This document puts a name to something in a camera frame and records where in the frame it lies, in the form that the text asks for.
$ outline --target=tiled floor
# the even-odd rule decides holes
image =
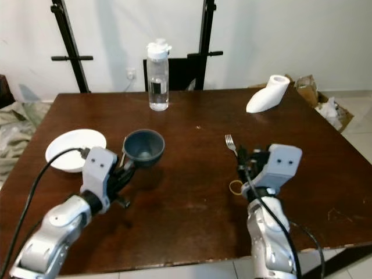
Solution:
[[[372,92],[328,92],[336,101],[347,108],[354,119],[342,133],[343,136],[372,163]],[[340,250],[325,251],[327,259],[335,256]],[[301,253],[300,261],[303,273],[319,264],[315,252]],[[370,279],[372,278],[372,257],[361,260],[328,279]],[[253,267],[250,258],[230,260],[218,263],[198,264],[193,266],[166,267],[129,271],[123,273],[99,274],[94,276],[61,277],[64,279],[145,279],[145,278],[177,278],[177,279],[252,279]]]

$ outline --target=beige cloth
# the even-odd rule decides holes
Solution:
[[[0,109],[0,189],[50,107],[14,102]]]

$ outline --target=white ceramic object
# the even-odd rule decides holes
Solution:
[[[277,106],[283,98],[289,83],[290,80],[287,77],[277,74],[270,76],[266,87],[251,97],[246,106],[246,112],[264,112]]]
[[[100,132],[90,129],[69,131],[49,144],[45,151],[45,159],[48,162],[59,152],[68,148],[92,148],[94,146],[106,148],[106,138]],[[80,156],[79,151],[70,151],[56,159],[51,166],[68,173],[78,173],[82,170],[84,163],[85,160]]]

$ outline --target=dark gray bowl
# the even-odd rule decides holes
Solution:
[[[162,157],[164,148],[164,138],[153,130],[134,131],[124,141],[124,152],[136,167],[154,165]]]

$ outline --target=white shoe-shaped object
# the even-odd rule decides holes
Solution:
[[[266,87],[262,88],[251,97],[246,106],[246,112],[264,112],[265,110],[277,106],[282,100],[290,82],[291,81],[287,77],[276,74],[272,75]]]

